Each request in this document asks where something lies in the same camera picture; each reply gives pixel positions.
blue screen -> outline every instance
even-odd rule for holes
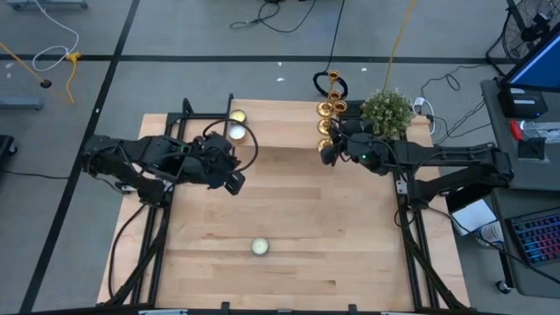
[[[560,88],[560,34],[551,39],[548,45],[517,72],[511,83],[539,88]]]

potted plant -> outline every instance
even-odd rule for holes
[[[414,113],[410,100],[398,90],[376,91],[361,104],[361,117],[373,123],[374,134],[398,139],[406,133]]]

wooden tabletop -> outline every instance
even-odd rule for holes
[[[322,165],[316,106],[308,101],[234,100],[232,109],[248,114],[261,147],[258,159],[244,172],[247,180],[238,196],[203,185],[176,188],[157,307],[216,309],[228,301],[234,309],[324,311],[347,310],[349,304],[361,311],[414,309],[402,232],[393,222],[392,176],[380,177],[354,163]],[[140,137],[161,135],[165,118],[145,115]],[[185,140],[210,122],[188,121]],[[407,135],[409,141],[431,145],[423,117],[414,119]],[[247,162],[253,148],[251,142],[243,145],[236,155]],[[416,177],[437,176],[437,168],[422,168]],[[115,231],[139,206],[136,195],[123,199]],[[447,211],[442,198],[432,206]],[[118,243],[115,289],[137,264],[146,214],[127,227]],[[430,212],[423,217],[435,270],[468,305],[449,220]],[[250,243],[256,237],[269,240],[266,256],[252,255]],[[417,269],[423,284],[424,273]],[[150,277],[149,267],[143,300]],[[428,305],[427,294],[423,297]],[[99,301],[107,299],[106,271]]]

gray floor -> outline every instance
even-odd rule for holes
[[[82,53],[111,54],[130,3],[131,0],[90,0],[87,11],[50,12],[80,33]],[[292,34],[278,34],[261,25],[238,31],[228,29],[231,22],[253,19],[260,3],[142,0],[124,54],[328,54],[339,0],[319,0],[301,29]],[[288,28],[308,5],[289,0],[270,22]],[[389,56],[407,5],[407,0],[347,1],[335,54]],[[480,58],[500,32],[504,9],[505,2],[499,0],[423,0],[413,12],[397,55]],[[0,3],[0,40],[17,53],[34,54],[47,46],[70,46],[72,35],[52,25],[37,11],[15,12]],[[40,96],[45,100],[45,109],[0,112],[0,134],[15,136],[19,147],[9,167],[21,172],[65,176],[72,167],[109,63],[79,64],[73,83],[73,106],[41,89],[20,66],[7,68],[10,63],[0,61],[0,95]],[[238,98],[319,100],[311,77],[324,66],[287,62],[121,62],[96,133],[134,138],[144,113],[179,110],[183,97],[191,100],[195,110],[207,112],[224,110],[229,93]],[[334,63],[331,68],[343,73],[351,88],[350,99],[361,99],[382,86],[386,66]],[[390,85],[415,98],[429,78],[441,76],[456,66],[395,64]],[[70,71],[70,65],[63,63],[45,76],[53,81],[54,88],[64,91]],[[463,69],[456,76],[461,91],[453,92],[440,81],[426,88],[426,96],[437,116],[454,123],[481,100],[479,82],[494,76],[489,66]],[[481,110],[458,133],[485,123],[488,117]],[[442,135],[437,132],[434,139]],[[477,144],[493,138],[491,129],[485,128],[445,144]],[[64,180],[3,175],[0,313],[18,311],[65,184]],[[120,202],[121,197],[103,183],[80,177],[35,311],[95,303]],[[458,240],[458,249],[472,306],[512,314],[553,313],[560,307],[556,300],[522,297],[516,292],[501,295],[493,286],[502,279],[497,253],[468,239]]]

keyboard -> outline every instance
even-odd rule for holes
[[[560,208],[507,219],[506,226],[526,263],[560,261]]]

